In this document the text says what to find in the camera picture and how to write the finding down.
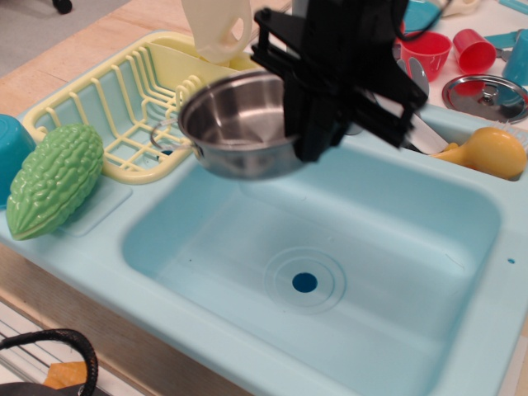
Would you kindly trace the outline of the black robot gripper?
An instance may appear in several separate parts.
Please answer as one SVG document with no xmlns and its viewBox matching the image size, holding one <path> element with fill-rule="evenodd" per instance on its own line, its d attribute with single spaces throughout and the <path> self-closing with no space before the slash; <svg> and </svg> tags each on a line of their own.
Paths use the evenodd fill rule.
<svg viewBox="0 0 528 396">
<path fill-rule="evenodd" d="M 252 59 L 284 82 L 285 134 L 295 154 L 317 162 L 359 125 L 394 147 L 427 95 L 393 56 L 405 1 L 311 1 L 306 17 L 257 11 Z"/>
</svg>

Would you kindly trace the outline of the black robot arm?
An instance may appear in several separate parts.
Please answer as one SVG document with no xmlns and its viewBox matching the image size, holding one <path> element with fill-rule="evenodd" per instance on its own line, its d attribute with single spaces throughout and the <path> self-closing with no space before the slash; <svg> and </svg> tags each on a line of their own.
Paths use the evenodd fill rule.
<svg viewBox="0 0 528 396">
<path fill-rule="evenodd" d="M 393 56 L 405 1 L 311 1 L 305 16 L 263 8 L 252 60 L 284 82 L 285 133 L 316 162 L 359 125 L 395 147 L 427 95 Z"/>
</svg>

